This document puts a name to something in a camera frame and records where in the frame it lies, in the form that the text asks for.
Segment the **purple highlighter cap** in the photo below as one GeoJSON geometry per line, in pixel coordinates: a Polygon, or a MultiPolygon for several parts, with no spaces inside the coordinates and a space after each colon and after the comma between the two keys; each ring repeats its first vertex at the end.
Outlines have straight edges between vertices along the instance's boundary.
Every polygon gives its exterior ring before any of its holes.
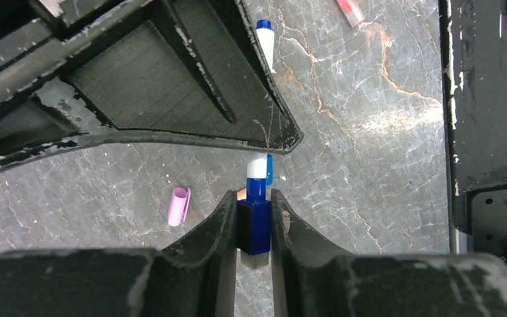
{"type": "Polygon", "coordinates": [[[175,187],[173,189],[167,216],[171,227],[178,227],[185,221],[190,198],[190,188],[175,187]]]}

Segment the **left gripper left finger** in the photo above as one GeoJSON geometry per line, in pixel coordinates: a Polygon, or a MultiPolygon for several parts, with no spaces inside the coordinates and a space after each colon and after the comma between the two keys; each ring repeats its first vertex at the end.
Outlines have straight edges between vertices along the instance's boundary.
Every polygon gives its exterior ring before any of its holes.
{"type": "Polygon", "coordinates": [[[0,316],[232,316],[236,194],[167,247],[0,254],[0,316]]]}

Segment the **dark blue marker cap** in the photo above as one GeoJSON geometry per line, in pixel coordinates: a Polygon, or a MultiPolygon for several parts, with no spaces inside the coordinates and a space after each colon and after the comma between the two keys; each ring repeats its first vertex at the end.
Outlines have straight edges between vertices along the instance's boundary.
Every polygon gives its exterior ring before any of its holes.
{"type": "Polygon", "coordinates": [[[248,178],[246,198],[237,201],[236,246],[256,256],[271,248],[271,202],[266,199],[266,179],[248,178]]]}

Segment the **dark blue marker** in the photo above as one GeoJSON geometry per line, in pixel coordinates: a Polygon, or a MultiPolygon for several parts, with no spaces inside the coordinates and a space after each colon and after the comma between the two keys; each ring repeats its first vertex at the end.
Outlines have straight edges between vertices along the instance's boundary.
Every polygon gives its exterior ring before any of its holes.
{"type": "Polygon", "coordinates": [[[252,203],[266,200],[267,153],[251,155],[246,167],[246,200],[252,203]]]}

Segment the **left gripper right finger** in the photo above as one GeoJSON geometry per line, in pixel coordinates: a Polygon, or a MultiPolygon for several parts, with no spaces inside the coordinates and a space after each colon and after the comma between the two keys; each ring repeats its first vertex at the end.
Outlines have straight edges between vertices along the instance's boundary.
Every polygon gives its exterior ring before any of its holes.
{"type": "Polygon", "coordinates": [[[346,251],[271,192],[276,316],[507,316],[507,265],[488,254],[346,251]]]}

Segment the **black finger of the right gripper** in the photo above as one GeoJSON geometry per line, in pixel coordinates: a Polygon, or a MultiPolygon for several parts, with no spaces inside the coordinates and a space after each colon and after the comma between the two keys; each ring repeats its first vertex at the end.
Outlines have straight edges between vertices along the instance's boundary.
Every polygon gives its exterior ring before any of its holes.
{"type": "Polygon", "coordinates": [[[0,1],[0,172],[106,143],[287,154],[243,1],[0,1]]]}

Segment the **peach marker cap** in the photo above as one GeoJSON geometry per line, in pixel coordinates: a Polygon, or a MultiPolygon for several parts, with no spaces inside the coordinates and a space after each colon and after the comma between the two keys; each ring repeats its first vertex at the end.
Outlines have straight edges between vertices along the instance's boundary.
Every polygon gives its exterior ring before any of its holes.
{"type": "Polygon", "coordinates": [[[247,189],[246,188],[242,188],[241,190],[238,190],[236,192],[236,199],[238,201],[245,200],[246,198],[247,198],[247,189]]]}

